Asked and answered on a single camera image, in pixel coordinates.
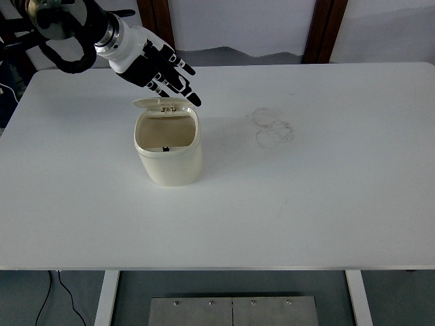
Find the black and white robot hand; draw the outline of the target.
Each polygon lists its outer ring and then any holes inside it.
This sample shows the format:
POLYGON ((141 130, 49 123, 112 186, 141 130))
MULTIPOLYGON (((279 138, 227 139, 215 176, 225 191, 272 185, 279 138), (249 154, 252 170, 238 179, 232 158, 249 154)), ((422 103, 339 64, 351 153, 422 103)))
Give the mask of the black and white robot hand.
POLYGON ((195 70, 167 42, 146 28, 129 27, 120 17, 112 16, 105 36, 94 46, 97 55, 108 60, 122 79, 149 88, 161 97, 168 97, 162 89, 166 86, 193 105, 201 105, 201 99, 178 68, 189 75, 194 75, 195 70))

